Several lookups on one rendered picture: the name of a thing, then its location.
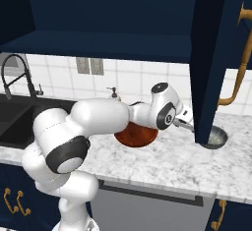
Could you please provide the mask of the dark blue cabinet door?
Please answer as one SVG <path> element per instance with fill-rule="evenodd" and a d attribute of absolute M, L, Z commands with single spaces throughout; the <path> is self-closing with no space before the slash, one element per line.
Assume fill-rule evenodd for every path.
<path fill-rule="evenodd" d="M 215 118 L 228 68 L 241 64 L 247 27 L 240 10 L 252 0 L 196 0 L 191 30 L 190 79 L 195 142 L 205 144 Z"/>

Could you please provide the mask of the black sink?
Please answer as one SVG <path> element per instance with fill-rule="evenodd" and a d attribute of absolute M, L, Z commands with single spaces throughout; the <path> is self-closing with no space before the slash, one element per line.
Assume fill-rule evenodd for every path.
<path fill-rule="evenodd" d="M 0 93 L 0 146 L 25 149 L 33 142 L 33 113 L 38 108 L 60 107 L 70 112 L 74 101 L 31 98 L 13 95 L 8 99 Z"/>

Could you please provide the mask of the soap dispenser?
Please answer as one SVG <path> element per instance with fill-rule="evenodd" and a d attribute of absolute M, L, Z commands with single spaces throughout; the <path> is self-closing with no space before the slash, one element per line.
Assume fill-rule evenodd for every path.
<path fill-rule="evenodd" d="M 116 87 L 107 87 L 107 89 L 112 90 L 112 95 L 109 98 L 113 98 L 115 100 L 121 101 L 121 97 L 116 92 Z"/>

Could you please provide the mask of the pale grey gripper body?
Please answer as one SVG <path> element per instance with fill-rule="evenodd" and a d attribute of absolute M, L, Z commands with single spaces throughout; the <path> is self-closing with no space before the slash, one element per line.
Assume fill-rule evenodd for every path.
<path fill-rule="evenodd" d="M 173 125 L 175 127 L 182 127 L 182 128 L 187 129 L 191 132 L 194 132 L 194 127 L 191 124 L 187 123 L 186 121 L 183 121 L 182 119 L 175 118 L 173 120 Z"/>

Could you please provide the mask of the grey wall outlet plate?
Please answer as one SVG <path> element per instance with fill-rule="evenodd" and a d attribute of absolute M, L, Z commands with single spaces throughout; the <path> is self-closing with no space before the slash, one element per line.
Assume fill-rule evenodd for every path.
<path fill-rule="evenodd" d="M 90 73 L 90 65 L 89 59 L 85 57 L 77 57 L 77 70 L 79 74 L 89 74 Z"/>
<path fill-rule="evenodd" d="M 99 58 L 91 58 L 91 70 L 93 75 L 103 75 L 103 61 Z"/>

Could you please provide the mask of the dark blue open wall cabinet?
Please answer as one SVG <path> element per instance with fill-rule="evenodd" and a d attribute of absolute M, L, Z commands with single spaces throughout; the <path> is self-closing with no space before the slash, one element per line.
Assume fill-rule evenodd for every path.
<path fill-rule="evenodd" d="M 0 51 L 187 63 L 196 0 L 0 0 Z"/>

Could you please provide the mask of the grey dishwasher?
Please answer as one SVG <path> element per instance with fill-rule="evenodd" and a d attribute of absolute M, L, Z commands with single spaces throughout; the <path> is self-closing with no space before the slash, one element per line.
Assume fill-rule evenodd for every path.
<path fill-rule="evenodd" d="M 104 181 L 106 185 L 194 200 L 196 196 Z M 168 202 L 99 189 L 91 202 L 100 231 L 205 231 L 214 198 L 204 206 Z"/>

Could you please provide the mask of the black spring tap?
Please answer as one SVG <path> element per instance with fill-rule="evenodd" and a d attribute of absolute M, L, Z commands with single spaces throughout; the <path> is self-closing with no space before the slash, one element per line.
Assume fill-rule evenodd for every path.
<path fill-rule="evenodd" d="M 24 66 L 24 71 L 19 76 L 17 76 L 15 79 L 13 79 L 11 82 L 7 83 L 6 80 L 5 80 L 5 67 L 6 67 L 6 64 L 7 64 L 8 60 L 11 59 L 12 57 L 18 57 L 21 60 L 23 66 Z M 12 93 L 10 91 L 10 86 L 12 84 L 14 84 L 15 82 L 17 82 L 22 77 L 25 77 L 26 80 L 27 80 L 28 89 L 29 89 L 29 92 L 30 92 L 30 97 L 37 98 L 39 95 L 44 95 L 44 92 L 43 92 L 43 90 L 42 90 L 42 88 L 40 86 L 39 86 L 40 87 L 39 90 L 36 90 L 34 88 L 34 85 L 32 83 L 32 76 L 31 76 L 29 68 L 27 67 L 27 64 L 26 64 L 25 60 L 20 55 L 18 55 L 16 53 L 12 53 L 12 54 L 8 55 L 4 59 L 3 64 L 1 66 L 1 79 L 2 79 L 2 82 L 3 82 L 3 87 L 4 87 L 4 90 L 5 90 L 6 97 L 8 99 L 12 98 Z"/>

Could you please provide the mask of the red-brown bowl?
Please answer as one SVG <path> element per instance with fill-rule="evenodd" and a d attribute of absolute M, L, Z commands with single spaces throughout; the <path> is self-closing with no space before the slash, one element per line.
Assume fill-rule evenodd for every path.
<path fill-rule="evenodd" d="M 129 147 L 144 147 L 151 144 L 158 136 L 158 130 L 139 126 L 130 122 L 125 130 L 116 133 L 114 137 Z"/>

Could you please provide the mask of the grey metal bowl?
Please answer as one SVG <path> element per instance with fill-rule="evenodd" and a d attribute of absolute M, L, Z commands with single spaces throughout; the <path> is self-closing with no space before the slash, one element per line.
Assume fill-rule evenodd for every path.
<path fill-rule="evenodd" d="M 228 135 L 225 130 L 217 126 L 212 126 L 209 140 L 206 144 L 202 144 L 202 146 L 207 149 L 218 149 L 223 147 L 227 140 Z"/>

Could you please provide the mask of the dark blue base cupboard door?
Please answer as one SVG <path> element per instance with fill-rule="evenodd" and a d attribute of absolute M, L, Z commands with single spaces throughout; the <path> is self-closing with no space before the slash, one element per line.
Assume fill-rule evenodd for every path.
<path fill-rule="evenodd" d="M 205 231 L 213 231 L 211 222 L 219 216 L 213 217 L 211 212 Z M 227 201 L 219 231 L 252 231 L 252 204 Z"/>
<path fill-rule="evenodd" d="M 0 227 L 16 229 L 14 215 L 4 201 L 5 189 L 10 185 L 5 166 L 0 164 Z"/>
<path fill-rule="evenodd" d="M 14 169 L 16 196 L 22 210 L 19 211 L 18 231 L 52 231 L 60 221 L 59 198 L 40 192 L 22 167 Z"/>

